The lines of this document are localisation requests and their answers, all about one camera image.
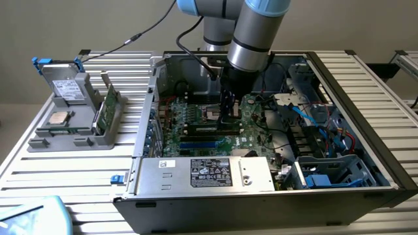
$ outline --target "gray wall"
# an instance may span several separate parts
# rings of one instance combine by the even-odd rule
[[[73,59],[83,48],[110,50],[151,25],[172,0],[3,0],[0,7],[0,103],[43,103],[50,95],[31,58]],[[354,49],[387,62],[396,49],[418,50],[418,0],[294,0],[273,49]],[[127,50],[177,50],[176,38],[198,18],[176,9]],[[200,27],[184,40],[202,41]],[[404,98],[417,95],[407,77],[392,82]]]

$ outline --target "robotic arm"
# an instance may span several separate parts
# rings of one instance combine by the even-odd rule
[[[233,109],[232,105],[241,104],[242,97],[252,92],[265,68],[290,0],[178,0],[178,6],[190,15],[237,20],[221,76],[222,97],[228,97],[225,103]]]

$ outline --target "metal slotted surface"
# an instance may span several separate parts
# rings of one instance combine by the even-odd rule
[[[127,171],[131,166],[130,155],[134,150],[142,103],[145,101],[142,94],[150,77],[150,57],[151,53],[147,52],[118,52],[86,63],[94,86],[99,89],[105,87],[99,72],[107,70],[115,87],[130,99],[119,127],[118,145],[113,150],[106,151],[29,153],[26,143],[27,134],[31,135],[34,129],[31,126],[9,156],[6,164],[0,167],[0,174],[6,168],[0,182],[0,212],[11,206],[37,200],[41,196],[58,194],[67,204],[73,216],[75,234],[135,234],[110,202],[110,194],[122,193],[125,190],[125,186],[110,186],[110,177]],[[388,144],[393,144],[395,155],[418,182],[418,161],[416,160],[418,159],[418,149],[405,150],[399,149],[400,146],[397,146],[397,144],[403,144],[404,147],[412,147],[415,143],[411,143],[411,141],[417,137],[413,129],[417,126],[408,118],[404,118],[399,105],[391,99],[385,98],[385,101],[377,99],[384,97],[385,92],[375,85],[372,78],[368,78],[368,73],[362,72],[360,66],[356,66],[356,61],[345,52],[320,52],[320,57],[334,70],[336,78],[345,81],[341,84],[348,84],[344,86],[348,94],[361,94],[353,96],[357,99],[356,104],[364,114],[370,115],[369,122],[376,127],[381,137],[388,141]],[[364,97],[365,94],[379,94],[379,96],[369,100],[368,97]],[[46,104],[45,110],[49,110],[49,108],[50,103]],[[388,117],[376,117],[376,115],[384,114],[384,110]],[[42,117],[43,111],[35,120],[42,119]],[[400,136],[404,131],[392,130],[407,130],[405,134],[409,137],[403,138]],[[400,233],[417,234],[417,232],[418,196],[393,209],[384,208],[373,211],[350,226],[210,234],[395,235]]]

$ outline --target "warning label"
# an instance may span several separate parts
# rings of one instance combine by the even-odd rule
[[[194,188],[233,186],[230,159],[192,159],[190,184]]]
[[[83,100],[85,96],[75,80],[53,81],[65,100]]]

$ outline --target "motherboard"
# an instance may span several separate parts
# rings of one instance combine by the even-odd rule
[[[266,124],[257,97],[248,95],[240,106],[240,117],[218,123],[218,104],[190,104],[188,99],[161,101],[165,133],[165,157],[265,156],[276,152],[269,133],[256,125]]]

